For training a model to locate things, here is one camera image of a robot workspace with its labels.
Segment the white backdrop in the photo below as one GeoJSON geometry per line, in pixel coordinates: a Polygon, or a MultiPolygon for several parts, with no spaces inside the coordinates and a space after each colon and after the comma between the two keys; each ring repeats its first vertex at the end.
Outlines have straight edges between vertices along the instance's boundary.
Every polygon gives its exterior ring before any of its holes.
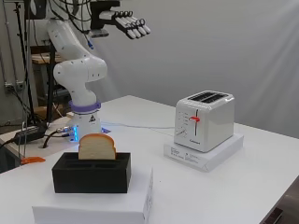
{"type": "Polygon", "coordinates": [[[299,137],[299,0],[132,0],[152,34],[114,27],[94,40],[108,76],[102,101],[132,94],[175,105],[204,90],[232,93],[236,122],[299,137]]]}

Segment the white table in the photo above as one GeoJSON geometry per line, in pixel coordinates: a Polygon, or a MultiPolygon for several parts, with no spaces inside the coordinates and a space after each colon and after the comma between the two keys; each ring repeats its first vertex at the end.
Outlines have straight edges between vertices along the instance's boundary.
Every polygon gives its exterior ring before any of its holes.
{"type": "MultiPolygon", "coordinates": [[[[165,127],[174,126],[175,108],[126,96],[104,103],[101,114],[104,121],[165,127]]],[[[118,151],[154,168],[149,224],[259,223],[299,174],[298,139],[240,124],[235,131],[245,135],[243,149],[210,173],[163,156],[172,130],[108,128],[118,151]]],[[[51,183],[50,169],[62,153],[0,175],[1,223],[34,224],[31,204],[51,183]]]]}

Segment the black container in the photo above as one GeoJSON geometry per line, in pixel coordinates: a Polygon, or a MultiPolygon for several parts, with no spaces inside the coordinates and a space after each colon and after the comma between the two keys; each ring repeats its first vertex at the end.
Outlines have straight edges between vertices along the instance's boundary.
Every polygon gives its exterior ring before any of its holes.
{"type": "Polygon", "coordinates": [[[56,193],[127,193],[131,179],[131,154],[116,160],[79,160],[65,152],[52,168],[56,193]]]}

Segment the white box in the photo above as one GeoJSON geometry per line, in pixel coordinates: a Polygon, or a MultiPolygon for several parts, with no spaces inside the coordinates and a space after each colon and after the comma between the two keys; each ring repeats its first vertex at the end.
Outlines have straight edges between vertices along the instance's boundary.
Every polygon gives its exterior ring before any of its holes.
{"type": "Polygon", "coordinates": [[[169,142],[164,144],[164,155],[196,169],[209,172],[242,148],[243,139],[243,134],[235,133],[209,152],[200,152],[169,142]]]}
{"type": "Polygon", "coordinates": [[[147,224],[152,204],[152,169],[132,167],[126,194],[55,193],[49,185],[33,206],[36,224],[147,224]]]}

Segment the white toaster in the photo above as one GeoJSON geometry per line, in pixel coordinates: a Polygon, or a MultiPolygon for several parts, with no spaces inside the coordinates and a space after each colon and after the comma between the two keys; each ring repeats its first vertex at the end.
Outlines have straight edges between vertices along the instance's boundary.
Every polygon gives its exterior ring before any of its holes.
{"type": "Polygon", "coordinates": [[[203,91],[177,103],[175,143],[208,152],[234,134],[235,98],[203,91]]]}

